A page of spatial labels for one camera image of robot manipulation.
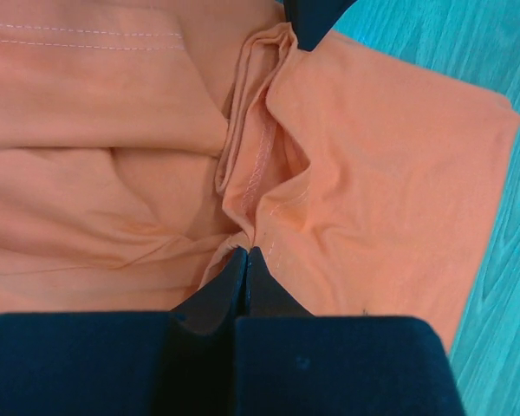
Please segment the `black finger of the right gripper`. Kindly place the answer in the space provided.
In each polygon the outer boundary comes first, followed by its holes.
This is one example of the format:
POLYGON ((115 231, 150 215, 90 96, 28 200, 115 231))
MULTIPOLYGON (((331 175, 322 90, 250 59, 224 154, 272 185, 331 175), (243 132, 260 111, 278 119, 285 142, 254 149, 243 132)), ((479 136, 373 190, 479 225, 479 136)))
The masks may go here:
POLYGON ((313 51, 356 0, 283 0, 298 48, 313 51))

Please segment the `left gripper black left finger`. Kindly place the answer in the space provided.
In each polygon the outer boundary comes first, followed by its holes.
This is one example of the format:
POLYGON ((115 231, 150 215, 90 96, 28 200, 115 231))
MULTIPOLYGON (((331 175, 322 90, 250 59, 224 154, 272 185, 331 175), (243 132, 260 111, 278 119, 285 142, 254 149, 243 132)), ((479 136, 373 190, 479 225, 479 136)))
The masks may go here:
POLYGON ((155 392, 157 415, 228 413, 247 260, 247 250, 236 249, 218 276, 170 312, 155 392))

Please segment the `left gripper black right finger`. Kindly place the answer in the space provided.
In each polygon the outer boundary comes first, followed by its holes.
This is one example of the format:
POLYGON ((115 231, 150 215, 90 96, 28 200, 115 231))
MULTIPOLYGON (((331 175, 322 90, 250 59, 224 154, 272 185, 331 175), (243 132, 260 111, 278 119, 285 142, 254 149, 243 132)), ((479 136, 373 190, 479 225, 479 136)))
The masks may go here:
POLYGON ((244 312, 235 324, 235 414, 304 415, 303 377, 311 359, 298 351, 310 314, 270 273, 253 248, 244 279, 244 312))

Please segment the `orange t-shirt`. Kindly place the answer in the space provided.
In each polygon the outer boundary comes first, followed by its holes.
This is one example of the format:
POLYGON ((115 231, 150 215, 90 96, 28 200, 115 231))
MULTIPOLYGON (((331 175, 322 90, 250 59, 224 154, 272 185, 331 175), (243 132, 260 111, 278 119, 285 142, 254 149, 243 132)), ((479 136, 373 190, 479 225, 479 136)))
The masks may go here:
POLYGON ((451 345, 520 116, 273 1, 0 1, 0 314, 168 310, 238 248, 451 345))

